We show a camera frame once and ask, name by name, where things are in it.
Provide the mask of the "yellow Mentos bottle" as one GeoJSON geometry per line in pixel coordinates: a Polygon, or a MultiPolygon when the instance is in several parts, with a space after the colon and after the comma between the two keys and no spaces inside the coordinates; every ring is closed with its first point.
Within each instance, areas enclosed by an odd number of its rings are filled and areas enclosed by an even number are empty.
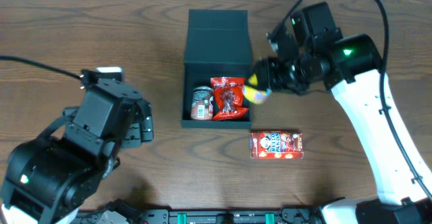
{"type": "Polygon", "coordinates": [[[242,87],[242,94],[249,102],[261,105],[268,99],[272,91],[269,88],[265,90],[258,89],[258,85],[259,81],[257,75],[251,75],[242,87]]]}

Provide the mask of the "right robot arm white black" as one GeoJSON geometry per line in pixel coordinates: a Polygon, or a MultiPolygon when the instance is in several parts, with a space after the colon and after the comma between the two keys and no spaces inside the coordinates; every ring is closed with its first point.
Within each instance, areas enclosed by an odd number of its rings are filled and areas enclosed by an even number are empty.
{"type": "Polygon", "coordinates": [[[260,60],[243,87],[260,104],[273,92],[303,95],[322,82],[350,119],[377,187],[372,200],[340,198],[311,211],[310,223],[430,223],[431,170],[392,98],[383,60],[365,35],[343,37],[326,3],[291,15],[272,39],[276,57],[260,60]]]}

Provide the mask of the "orange Hacks candy bag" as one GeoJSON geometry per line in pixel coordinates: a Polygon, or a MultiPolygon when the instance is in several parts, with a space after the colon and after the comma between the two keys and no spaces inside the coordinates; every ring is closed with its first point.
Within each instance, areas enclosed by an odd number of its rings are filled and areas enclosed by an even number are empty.
{"type": "Polygon", "coordinates": [[[214,121],[240,119],[248,113],[249,108],[243,106],[244,83],[245,79],[239,77],[211,78],[213,96],[218,106],[214,121]]]}

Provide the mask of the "red Pringles can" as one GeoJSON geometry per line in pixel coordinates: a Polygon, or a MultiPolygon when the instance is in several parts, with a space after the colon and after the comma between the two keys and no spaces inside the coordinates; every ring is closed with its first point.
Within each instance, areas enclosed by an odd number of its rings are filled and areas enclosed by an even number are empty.
{"type": "Polygon", "coordinates": [[[193,120],[212,120],[214,110],[213,89],[200,86],[193,90],[190,117],[193,120]]]}

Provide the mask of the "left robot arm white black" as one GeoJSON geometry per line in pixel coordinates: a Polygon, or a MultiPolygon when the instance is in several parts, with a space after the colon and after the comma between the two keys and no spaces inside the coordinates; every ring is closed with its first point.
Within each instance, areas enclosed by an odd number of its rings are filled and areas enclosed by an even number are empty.
{"type": "Polygon", "coordinates": [[[6,223],[71,223],[120,164],[119,151],[153,140],[151,104],[122,68],[84,69],[79,79],[81,105],[11,152],[1,186],[6,223]]]}

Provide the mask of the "black gift box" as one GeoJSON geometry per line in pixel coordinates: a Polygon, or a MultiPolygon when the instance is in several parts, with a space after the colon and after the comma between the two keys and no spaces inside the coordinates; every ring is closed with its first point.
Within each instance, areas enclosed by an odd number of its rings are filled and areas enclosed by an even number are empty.
{"type": "Polygon", "coordinates": [[[252,47],[246,10],[191,9],[184,53],[183,128],[245,129],[252,127],[252,111],[239,119],[203,121],[191,118],[192,93],[210,86],[211,78],[245,78],[252,67],[252,47]]]}

